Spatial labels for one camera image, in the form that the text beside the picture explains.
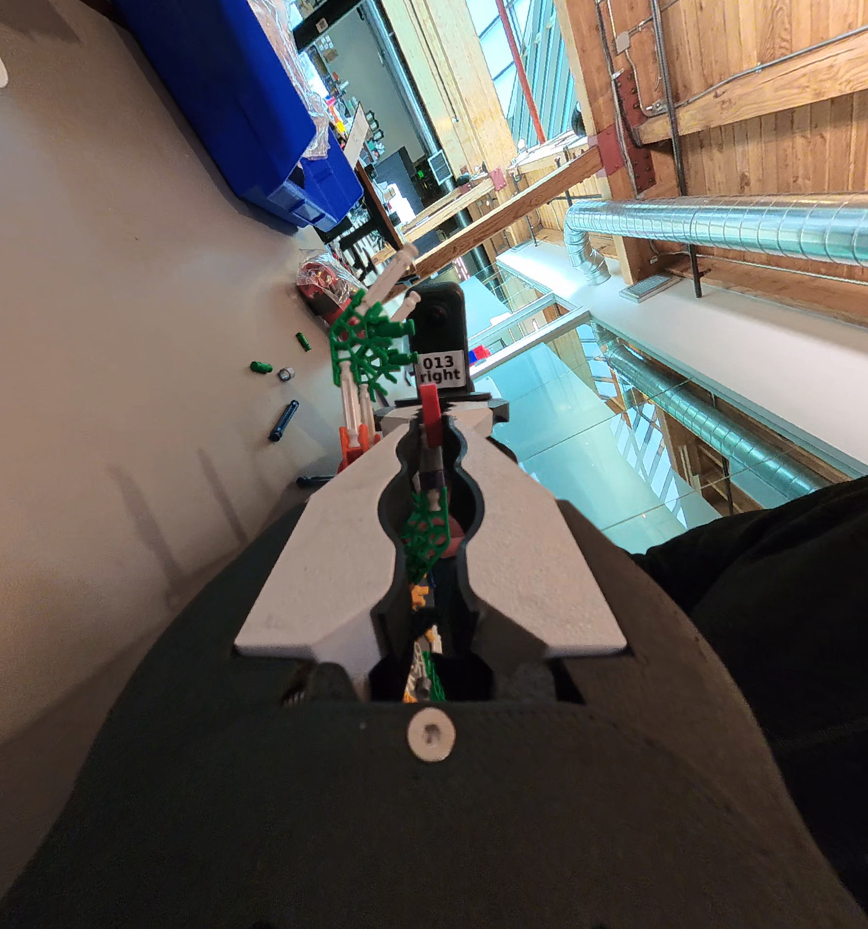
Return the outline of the silver air duct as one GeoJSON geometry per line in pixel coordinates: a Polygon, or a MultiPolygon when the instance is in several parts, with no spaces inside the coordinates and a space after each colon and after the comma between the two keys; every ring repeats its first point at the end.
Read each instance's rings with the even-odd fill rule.
{"type": "Polygon", "coordinates": [[[564,220],[564,246],[571,264],[599,285],[610,273],[590,234],[868,268],[868,192],[574,203],[564,220]]]}

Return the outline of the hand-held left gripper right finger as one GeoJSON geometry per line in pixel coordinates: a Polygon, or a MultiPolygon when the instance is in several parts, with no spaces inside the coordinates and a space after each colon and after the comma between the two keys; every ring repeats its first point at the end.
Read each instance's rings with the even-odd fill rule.
{"type": "Polygon", "coordinates": [[[474,526],[458,581],[477,616],[472,650],[498,673],[611,656],[627,642],[558,500],[462,421],[455,473],[472,487],[474,526]]]}

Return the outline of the clear bag of red wheels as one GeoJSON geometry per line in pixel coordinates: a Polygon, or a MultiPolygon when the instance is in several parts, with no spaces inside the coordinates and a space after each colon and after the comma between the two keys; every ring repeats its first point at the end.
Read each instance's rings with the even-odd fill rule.
{"type": "Polygon", "coordinates": [[[341,316],[353,296],[362,289],[361,282],[332,252],[322,249],[301,249],[296,285],[324,328],[328,329],[341,316]]]}

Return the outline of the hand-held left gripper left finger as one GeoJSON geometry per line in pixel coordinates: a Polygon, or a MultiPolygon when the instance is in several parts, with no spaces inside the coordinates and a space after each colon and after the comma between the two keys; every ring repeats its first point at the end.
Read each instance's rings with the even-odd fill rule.
{"type": "Polygon", "coordinates": [[[379,517],[401,470],[402,424],[312,495],[234,644],[244,656],[374,666],[372,609],[389,591],[396,547],[379,517]]]}

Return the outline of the blue plastic bin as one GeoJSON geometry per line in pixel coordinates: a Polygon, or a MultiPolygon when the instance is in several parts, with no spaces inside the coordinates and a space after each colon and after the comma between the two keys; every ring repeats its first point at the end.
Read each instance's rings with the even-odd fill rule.
{"type": "Polygon", "coordinates": [[[317,126],[248,2],[115,2],[231,191],[298,227],[329,231],[362,187],[340,145],[305,153],[317,126]]]}

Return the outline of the clear bag with orange label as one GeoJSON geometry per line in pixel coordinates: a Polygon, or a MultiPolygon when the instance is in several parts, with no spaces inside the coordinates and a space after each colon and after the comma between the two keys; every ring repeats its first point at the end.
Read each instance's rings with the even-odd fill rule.
{"type": "Polygon", "coordinates": [[[248,5],[314,123],[314,136],[305,148],[303,158],[308,161],[323,160],[330,147],[328,133],[333,117],[324,95],[312,86],[312,65],[303,64],[297,50],[288,17],[290,2],[249,1],[248,5]]]}

